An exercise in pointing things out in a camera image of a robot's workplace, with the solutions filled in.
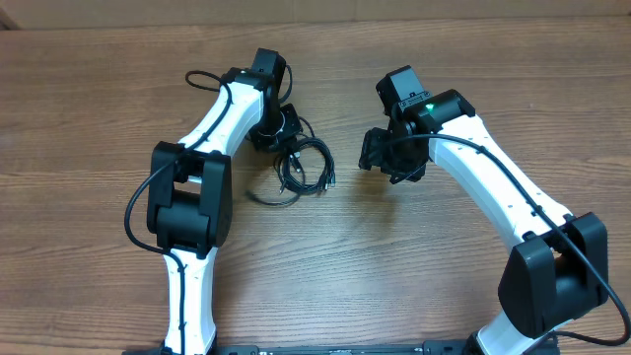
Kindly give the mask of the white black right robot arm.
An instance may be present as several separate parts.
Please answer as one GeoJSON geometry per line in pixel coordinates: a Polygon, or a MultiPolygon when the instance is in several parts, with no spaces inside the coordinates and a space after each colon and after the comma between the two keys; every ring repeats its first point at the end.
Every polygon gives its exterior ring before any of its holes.
{"type": "Polygon", "coordinates": [[[393,184],[444,169],[495,227],[509,258],[501,311],[465,340],[426,340],[424,354],[557,354],[561,337],[616,347],[630,315],[608,282],[607,229],[594,213],[574,215],[549,197],[493,140],[458,91],[424,89],[414,70],[387,73],[376,91],[388,118],[364,138],[359,167],[393,184]]]}

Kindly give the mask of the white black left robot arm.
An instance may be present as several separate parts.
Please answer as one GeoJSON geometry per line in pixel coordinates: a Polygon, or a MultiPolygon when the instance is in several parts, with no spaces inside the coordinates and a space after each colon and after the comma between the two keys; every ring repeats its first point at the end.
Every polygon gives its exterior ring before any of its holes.
{"type": "Polygon", "coordinates": [[[250,67],[218,77],[217,101],[190,133],[152,152],[150,175],[130,200],[148,195],[151,250],[168,269],[169,325],[157,354],[212,351],[215,261],[233,217],[232,158],[245,139],[264,153],[296,143],[301,123],[279,92],[290,71],[278,52],[259,49],[250,67]]]}

